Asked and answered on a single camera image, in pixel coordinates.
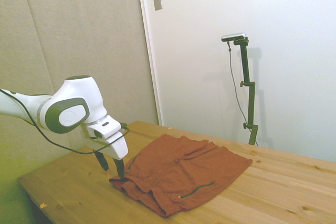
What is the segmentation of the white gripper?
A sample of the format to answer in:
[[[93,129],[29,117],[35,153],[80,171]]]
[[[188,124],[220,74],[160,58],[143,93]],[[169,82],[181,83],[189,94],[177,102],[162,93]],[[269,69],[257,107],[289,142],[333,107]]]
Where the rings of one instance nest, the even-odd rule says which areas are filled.
[[[113,157],[120,179],[125,176],[123,158],[128,154],[128,147],[123,134],[118,128],[104,126],[82,126],[85,144],[95,151],[95,157],[104,171],[109,170],[108,162],[103,154]]]

